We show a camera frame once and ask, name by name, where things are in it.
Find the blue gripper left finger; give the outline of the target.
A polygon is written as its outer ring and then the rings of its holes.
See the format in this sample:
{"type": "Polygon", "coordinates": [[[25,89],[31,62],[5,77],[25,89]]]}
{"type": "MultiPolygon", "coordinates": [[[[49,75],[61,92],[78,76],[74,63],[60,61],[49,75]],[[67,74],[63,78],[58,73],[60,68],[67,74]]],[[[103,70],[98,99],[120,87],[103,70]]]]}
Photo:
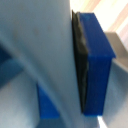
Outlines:
{"type": "Polygon", "coordinates": [[[38,90],[38,101],[39,101],[39,111],[41,119],[53,119],[60,116],[57,108],[54,106],[46,92],[37,85],[38,90]]]}

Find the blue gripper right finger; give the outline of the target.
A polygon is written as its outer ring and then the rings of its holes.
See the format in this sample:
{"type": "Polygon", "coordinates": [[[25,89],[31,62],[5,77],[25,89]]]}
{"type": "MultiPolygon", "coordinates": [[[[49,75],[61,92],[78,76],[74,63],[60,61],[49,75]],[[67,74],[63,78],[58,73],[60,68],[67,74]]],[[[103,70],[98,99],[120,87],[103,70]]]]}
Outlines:
{"type": "Polygon", "coordinates": [[[72,13],[72,29],[81,111],[86,116],[102,115],[116,55],[94,13],[72,13]]]}

